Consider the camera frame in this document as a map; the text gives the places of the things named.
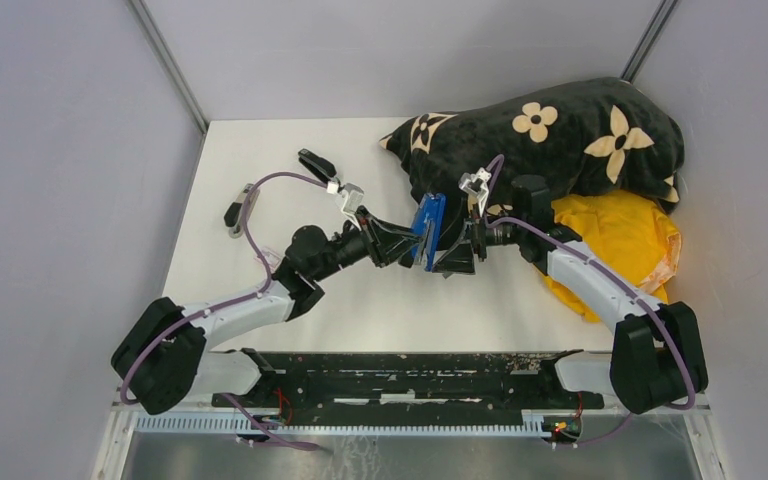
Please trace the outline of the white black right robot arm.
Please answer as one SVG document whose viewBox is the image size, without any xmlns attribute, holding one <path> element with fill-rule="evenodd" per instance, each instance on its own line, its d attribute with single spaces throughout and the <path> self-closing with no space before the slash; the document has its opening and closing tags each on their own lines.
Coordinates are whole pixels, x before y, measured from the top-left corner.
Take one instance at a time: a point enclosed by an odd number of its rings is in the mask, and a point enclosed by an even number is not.
<svg viewBox="0 0 768 480">
<path fill-rule="evenodd" d="M 490 218 L 493 185 L 485 169 L 461 177 L 459 187 L 467 197 L 463 229 L 448 250 L 431 257 L 430 271 L 471 274 L 489 247 L 515 244 L 527 262 L 572 292 L 613 335 L 608 353 L 581 351 L 556 360 L 555 370 L 537 382 L 540 400 L 562 408 L 578 392 L 591 392 L 615 397 L 633 414 L 692 408 L 708 385 L 693 310 L 633 286 L 573 229 L 556 222 L 542 177 L 516 178 L 512 210 Z"/>
</svg>

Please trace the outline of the blue stapler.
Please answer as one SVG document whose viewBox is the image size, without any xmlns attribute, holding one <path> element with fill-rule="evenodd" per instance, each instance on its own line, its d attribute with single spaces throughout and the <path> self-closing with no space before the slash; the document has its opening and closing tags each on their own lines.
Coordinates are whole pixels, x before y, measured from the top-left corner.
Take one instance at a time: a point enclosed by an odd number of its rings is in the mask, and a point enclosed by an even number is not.
<svg viewBox="0 0 768 480">
<path fill-rule="evenodd" d="M 412 222 L 412 231 L 420 237 L 419 243 L 410 250 L 412 267 L 431 272 L 441 235 L 446 208 L 444 194 L 426 193 L 418 206 Z"/>
</svg>

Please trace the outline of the beige stapler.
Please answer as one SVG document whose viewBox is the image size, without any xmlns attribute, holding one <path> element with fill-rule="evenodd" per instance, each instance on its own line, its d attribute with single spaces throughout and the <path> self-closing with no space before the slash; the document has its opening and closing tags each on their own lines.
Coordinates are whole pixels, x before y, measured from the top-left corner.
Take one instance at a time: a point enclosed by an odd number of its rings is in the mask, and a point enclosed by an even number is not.
<svg viewBox="0 0 768 480">
<path fill-rule="evenodd" d="M 223 215 L 223 222 L 230 238 L 243 235 L 243 224 L 250 219 L 260 191 L 253 183 L 247 183 Z"/>
</svg>

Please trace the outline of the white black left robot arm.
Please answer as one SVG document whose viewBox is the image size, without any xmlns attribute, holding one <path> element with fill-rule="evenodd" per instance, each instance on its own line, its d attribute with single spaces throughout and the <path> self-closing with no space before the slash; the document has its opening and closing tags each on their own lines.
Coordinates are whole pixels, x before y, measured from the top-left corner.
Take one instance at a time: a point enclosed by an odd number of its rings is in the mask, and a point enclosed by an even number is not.
<svg viewBox="0 0 768 480">
<path fill-rule="evenodd" d="M 251 406 L 267 404 L 275 391 L 267 366 L 249 350 L 219 352 L 217 346 L 249 331 L 284 323 L 309 312 L 324 292 L 320 281 L 365 258 L 386 267 L 423 242 L 408 227 L 382 221 L 360 208 L 355 220 L 327 236 L 306 225 L 292 236 L 283 260 L 261 287 L 213 303 L 179 306 L 152 301 L 111 357 L 128 394 L 151 415 L 182 400 L 230 393 Z"/>
</svg>

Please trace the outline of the black stapler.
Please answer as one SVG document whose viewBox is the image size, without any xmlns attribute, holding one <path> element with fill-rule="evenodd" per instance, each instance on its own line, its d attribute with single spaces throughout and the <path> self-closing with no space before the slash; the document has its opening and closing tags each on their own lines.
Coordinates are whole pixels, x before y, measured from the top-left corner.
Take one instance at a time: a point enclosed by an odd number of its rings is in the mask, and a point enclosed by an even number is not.
<svg viewBox="0 0 768 480">
<path fill-rule="evenodd" d="M 337 169 L 332 162 L 308 149 L 297 153 L 298 160 L 315 178 L 324 184 L 339 183 Z"/>
</svg>

